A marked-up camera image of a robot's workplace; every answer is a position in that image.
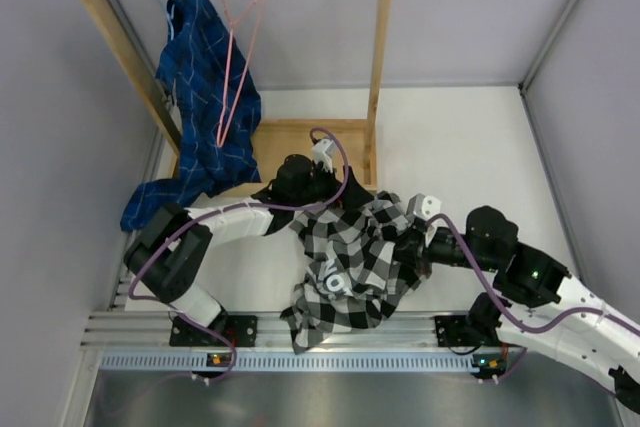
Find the black white checkered shirt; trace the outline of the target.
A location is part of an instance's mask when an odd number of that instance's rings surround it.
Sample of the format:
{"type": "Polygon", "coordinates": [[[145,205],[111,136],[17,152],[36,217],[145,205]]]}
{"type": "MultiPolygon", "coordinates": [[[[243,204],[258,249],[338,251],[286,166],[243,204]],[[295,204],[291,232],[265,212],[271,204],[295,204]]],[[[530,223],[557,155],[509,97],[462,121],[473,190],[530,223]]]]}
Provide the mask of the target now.
{"type": "Polygon", "coordinates": [[[333,334],[378,327],[426,278],[394,260],[394,242],[412,228],[396,194],[372,194],[350,175],[340,199],[342,206],[297,211],[285,226],[307,259],[280,314],[297,354],[333,334]]]}

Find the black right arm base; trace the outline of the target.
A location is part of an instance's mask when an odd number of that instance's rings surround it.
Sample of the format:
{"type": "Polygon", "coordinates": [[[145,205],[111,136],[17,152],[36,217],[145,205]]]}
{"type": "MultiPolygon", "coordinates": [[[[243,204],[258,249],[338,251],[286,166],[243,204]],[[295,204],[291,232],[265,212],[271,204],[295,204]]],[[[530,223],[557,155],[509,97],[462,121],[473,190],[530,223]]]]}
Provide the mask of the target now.
{"type": "Polygon", "coordinates": [[[465,315],[439,315],[434,317],[439,347],[500,347],[494,334],[469,325],[465,315]]]}

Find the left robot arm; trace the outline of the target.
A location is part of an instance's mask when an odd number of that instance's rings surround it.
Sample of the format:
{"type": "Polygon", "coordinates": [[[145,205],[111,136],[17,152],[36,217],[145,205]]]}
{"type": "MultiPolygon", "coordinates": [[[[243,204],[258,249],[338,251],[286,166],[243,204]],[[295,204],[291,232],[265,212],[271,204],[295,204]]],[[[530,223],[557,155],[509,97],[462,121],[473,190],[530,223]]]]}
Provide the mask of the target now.
{"type": "Polygon", "coordinates": [[[248,237],[275,233],[294,213],[323,209],[346,188],[350,169],[335,170],[303,155],[288,156],[276,177],[250,197],[218,208],[163,206],[124,254],[124,265],[160,303],[190,323],[193,336],[213,346],[226,333],[227,312],[196,281],[213,248],[248,237]]]}

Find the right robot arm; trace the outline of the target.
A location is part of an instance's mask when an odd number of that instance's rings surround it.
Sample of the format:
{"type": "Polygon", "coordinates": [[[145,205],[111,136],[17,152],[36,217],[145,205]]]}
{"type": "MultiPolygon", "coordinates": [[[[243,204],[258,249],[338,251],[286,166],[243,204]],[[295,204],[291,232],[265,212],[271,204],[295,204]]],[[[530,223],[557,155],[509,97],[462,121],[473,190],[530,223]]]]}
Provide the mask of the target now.
{"type": "Polygon", "coordinates": [[[394,250],[426,266],[469,268],[482,286],[465,319],[468,337],[544,355],[581,372],[639,410],[639,325],[547,253],[518,238],[499,210],[482,206],[459,232],[438,199],[409,202],[409,232],[394,250]]]}

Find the blue plaid shirt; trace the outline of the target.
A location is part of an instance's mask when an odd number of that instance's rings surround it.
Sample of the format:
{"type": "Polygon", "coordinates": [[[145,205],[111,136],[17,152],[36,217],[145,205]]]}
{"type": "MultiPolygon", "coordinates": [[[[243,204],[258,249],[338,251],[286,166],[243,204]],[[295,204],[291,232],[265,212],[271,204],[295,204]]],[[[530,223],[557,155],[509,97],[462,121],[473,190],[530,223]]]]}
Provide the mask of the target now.
{"type": "Polygon", "coordinates": [[[246,59],[210,0],[168,0],[175,38],[161,52],[156,78],[177,103],[182,126],[178,175],[140,184],[120,228],[144,228],[169,203],[191,206],[260,179],[251,138],[261,97],[246,59]]]}

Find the aluminium rail frame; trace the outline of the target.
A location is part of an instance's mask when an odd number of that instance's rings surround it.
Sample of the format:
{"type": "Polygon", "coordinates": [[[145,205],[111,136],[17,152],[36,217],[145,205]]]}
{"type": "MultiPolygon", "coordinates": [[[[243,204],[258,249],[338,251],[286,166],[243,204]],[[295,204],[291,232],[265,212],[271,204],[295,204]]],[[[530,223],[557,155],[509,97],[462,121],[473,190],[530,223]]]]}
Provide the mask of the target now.
{"type": "MultiPolygon", "coordinates": [[[[470,268],[481,282],[485,292],[480,298],[489,306],[472,332],[475,342],[509,324],[523,333],[542,335],[561,327],[587,333],[624,322],[621,314],[589,292],[565,267],[524,245],[511,245],[500,254],[481,249],[468,235],[441,228],[429,245],[428,257],[436,263],[470,268]]],[[[204,328],[172,312],[111,311],[90,316],[82,342],[184,348],[224,347],[227,342],[242,348],[285,343],[296,347],[314,338],[327,344],[339,336],[377,334],[412,317],[409,313],[390,318],[373,314],[362,326],[350,327],[344,314],[332,324],[297,313],[231,312],[204,328]]]]}

